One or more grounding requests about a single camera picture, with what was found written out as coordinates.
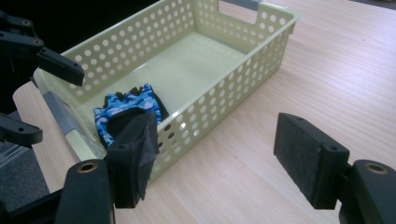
light green basket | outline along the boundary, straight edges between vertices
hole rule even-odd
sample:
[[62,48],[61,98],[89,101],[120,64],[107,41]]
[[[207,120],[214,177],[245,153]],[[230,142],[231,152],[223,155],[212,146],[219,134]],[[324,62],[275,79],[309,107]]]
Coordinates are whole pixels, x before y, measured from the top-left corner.
[[92,109],[110,92],[151,84],[170,114],[158,126],[154,180],[281,65],[298,16],[266,3],[257,15],[251,24],[220,13],[218,0],[162,0],[63,54],[82,65],[82,87],[41,69],[35,81],[78,125],[65,136],[82,161],[106,153]]

